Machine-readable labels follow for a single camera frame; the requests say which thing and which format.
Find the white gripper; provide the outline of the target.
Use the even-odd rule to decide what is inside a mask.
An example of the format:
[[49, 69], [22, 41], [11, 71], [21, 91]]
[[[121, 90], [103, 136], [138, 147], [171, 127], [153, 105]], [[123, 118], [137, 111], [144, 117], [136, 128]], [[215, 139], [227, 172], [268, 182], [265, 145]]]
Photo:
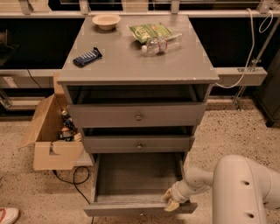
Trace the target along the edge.
[[179, 208], [179, 203], [187, 202], [198, 191], [196, 186], [186, 183], [184, 180], [177, 181], [162, 196], [162, 200], [168, 200], [164, 210], [173, 212]]

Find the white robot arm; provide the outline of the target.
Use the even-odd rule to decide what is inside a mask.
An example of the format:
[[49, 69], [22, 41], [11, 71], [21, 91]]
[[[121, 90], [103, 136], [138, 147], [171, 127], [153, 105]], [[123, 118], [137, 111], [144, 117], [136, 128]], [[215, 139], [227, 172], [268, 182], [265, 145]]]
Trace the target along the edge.
[[280, 173], [239, 155], [222, 157], [213, 171], [190, 167], [163, 196], [173, 212], [191, 196], [213, 191], [213, 224], [267, 224], [266, 213], [280, 209]]

